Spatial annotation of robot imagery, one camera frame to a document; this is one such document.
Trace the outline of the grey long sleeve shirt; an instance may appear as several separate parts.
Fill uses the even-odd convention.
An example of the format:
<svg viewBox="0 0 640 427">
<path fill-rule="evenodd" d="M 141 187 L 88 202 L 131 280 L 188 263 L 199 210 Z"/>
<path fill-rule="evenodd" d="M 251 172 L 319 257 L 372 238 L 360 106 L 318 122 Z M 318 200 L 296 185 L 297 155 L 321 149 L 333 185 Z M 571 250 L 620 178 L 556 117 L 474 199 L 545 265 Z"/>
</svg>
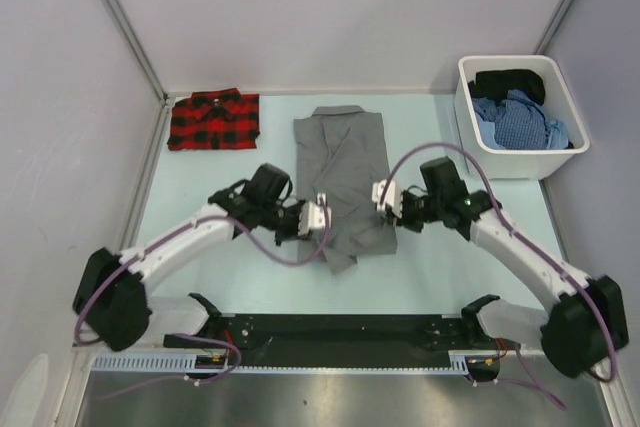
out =
<svg viewBox="0 0 640 427">
<path fill-rule="evenodd" d="M 321 193 L 331 209 L 329 238 L 319 260 L 338 275 L 361 257 L 397 251 L 395 230 L 371 200 L 373 184 L 390 174 L 383 116 L 357 105 L 318 107 L 293 122 L 296 187 L 301 198 Z"/>
</svg>

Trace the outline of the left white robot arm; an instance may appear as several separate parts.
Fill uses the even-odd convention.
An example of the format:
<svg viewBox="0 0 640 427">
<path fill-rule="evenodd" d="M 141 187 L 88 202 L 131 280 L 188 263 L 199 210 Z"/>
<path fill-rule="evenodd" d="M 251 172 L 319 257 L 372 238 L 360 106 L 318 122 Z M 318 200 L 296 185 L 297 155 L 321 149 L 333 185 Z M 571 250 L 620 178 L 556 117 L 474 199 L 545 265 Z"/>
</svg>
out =
<svg viewBox="0 0 640 427">
<path fill-rule="evenodd" d="M 325 195 L 288 204 L 291 190 L 289 175 L 265 163 L 252 178 L 217 191 L 191 217 L 156 239 L 117 253 L 106 248 L 93 252 L 72 304 L 76 344 L 89 343 L 83 328 L 115 352 L 136 344 L 214 344 L 221 323 L 210 301 L 197 293 L 161 298 L 154 292 L 205 251 L 256 228 L 273 232 L 276 244 L 282 244 L 307 240 L 325 227 Z"/>
</svg>

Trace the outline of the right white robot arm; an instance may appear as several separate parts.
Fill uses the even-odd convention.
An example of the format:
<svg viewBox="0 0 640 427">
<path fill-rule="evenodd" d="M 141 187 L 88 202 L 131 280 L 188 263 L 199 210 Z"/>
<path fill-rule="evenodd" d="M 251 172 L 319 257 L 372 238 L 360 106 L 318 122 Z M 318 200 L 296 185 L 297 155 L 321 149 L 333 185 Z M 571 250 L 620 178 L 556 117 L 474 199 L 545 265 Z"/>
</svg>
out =
<svg viewBox="0 0 640 427">
<path fill-rule="evenodd" d="M 440 223 L 491 254 L 534 295 L 537 309 L 486 295 L 464 309 L 463 340 L 484 348 L 495 338 L 541 350 L 566 377 L 593 373 L 629 343 L 620 286 L 593 278 L 553 256 L 517 230 L 486 190 L 469 192 L 454 162 L 443 157 L 421 165 L 426 190 L 416 195 L 393 180 L 372 188 L 383 219 L 419 233 Z"/>
</svg>

